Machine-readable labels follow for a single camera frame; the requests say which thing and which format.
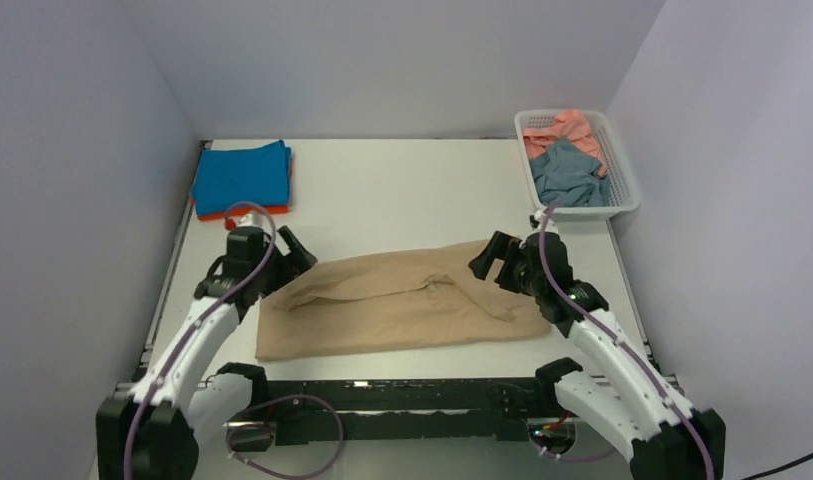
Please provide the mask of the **beige t shirt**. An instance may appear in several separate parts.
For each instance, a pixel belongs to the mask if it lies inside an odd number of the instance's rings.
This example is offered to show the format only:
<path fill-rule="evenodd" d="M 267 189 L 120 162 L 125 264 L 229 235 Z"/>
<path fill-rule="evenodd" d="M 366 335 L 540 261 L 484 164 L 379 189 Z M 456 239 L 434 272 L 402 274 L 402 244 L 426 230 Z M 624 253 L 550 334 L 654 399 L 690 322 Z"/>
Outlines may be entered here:
<path fill-rule="evenodd" d="M 262 362 L 546 336 L 535 302 L 476 278 L 483 240 L 321 262 L 263 299 Z"/>

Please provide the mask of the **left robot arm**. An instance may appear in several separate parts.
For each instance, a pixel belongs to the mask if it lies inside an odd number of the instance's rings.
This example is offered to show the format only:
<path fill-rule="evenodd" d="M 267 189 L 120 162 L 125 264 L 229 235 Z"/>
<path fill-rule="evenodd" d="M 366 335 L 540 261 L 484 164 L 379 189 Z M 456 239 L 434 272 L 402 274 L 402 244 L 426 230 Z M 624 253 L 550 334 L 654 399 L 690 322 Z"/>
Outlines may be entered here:
<path fill-rule="evenodd" d="M 105 399 L 95 416 L 101 479 L 190 479 L 200 447 L 234 415 L 261 417 L 269 406 L 261 367 L 227 363 L 200 384 L 225 340 L 260 299 L 317 262 L 287 226 L 272 234 L 238 226 L 226 250 L 197 284 L 188 315 L 156 364 L 122 397 Z"/>

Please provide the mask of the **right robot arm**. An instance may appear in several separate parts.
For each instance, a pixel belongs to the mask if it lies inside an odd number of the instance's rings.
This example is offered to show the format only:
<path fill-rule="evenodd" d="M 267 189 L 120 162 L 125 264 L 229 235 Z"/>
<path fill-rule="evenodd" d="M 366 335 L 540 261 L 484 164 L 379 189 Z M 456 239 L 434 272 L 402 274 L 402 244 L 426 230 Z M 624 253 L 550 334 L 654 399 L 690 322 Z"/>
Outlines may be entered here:
<path fill-rule="evenodd" d="M 603 388 L 570 358 L 540 367 L 533 401 L 539 411 L 563 409 L 584 420 L 628 463 L 635 479 L 720 479 L 726 426 L 673 387 L 620 327 L 606 299 L 574 276 L 556 233 L 524 239 L 500 231 L 470 261 L 485 279 L 495 262 L 503 290 L 532 297 L 542 316 L 609 381 Z"/>

